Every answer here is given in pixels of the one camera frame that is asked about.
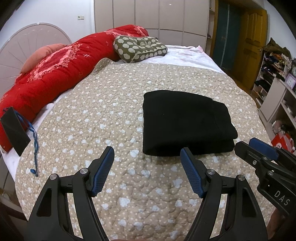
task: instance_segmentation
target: hand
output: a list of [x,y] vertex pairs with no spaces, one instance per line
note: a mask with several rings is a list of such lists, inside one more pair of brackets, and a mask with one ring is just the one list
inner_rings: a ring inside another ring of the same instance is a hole
[[266,227],[268,239],[271,239],[274,236],[274,234],[281,227],[284,221],[285,221],[285,217],[281,215],[279,210],[275,209]]

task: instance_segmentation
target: orange pillow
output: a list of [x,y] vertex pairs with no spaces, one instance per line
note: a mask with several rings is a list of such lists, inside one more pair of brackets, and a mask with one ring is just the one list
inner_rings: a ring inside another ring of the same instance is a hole
[[24,63],[21,73],[26,74],[30,72],[35,66],[37,66],[42,59],[51,55],[52,53],[66,47],[66,44],[52,44],[43,46],[40,49],[37,49]]

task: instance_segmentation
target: yellow wooden door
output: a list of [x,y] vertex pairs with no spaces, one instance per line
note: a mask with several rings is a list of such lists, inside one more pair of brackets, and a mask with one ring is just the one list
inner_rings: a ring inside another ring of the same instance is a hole
[[254,85],[261,66],[262,47],[267,38],[267,11],[254,9],[242,16],[236,59],[232,69],[234,77],[246,88]]

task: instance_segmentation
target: black card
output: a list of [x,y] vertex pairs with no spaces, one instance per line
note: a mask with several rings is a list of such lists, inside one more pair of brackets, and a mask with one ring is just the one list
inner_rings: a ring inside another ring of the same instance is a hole
[[21,156],[31,140],[23,129],[12,107],[5,112],[0,122],[11,145],[14,147],[16,153]]

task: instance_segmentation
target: red blanket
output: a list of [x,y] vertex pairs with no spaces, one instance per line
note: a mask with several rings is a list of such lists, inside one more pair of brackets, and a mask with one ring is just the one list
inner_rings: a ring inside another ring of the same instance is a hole
[[[118,35],[144,37],[148,32],[139,26],[125,25],[86,36],[46,57],[31,72],[20,75],[4,94],[0,100],[0,118],[3,109],[12,106],[32,122],[45,105],[88,76],[101,59],[119,60],[113,49]],[[12,148],[2,125],[0,145],[5,151]]]

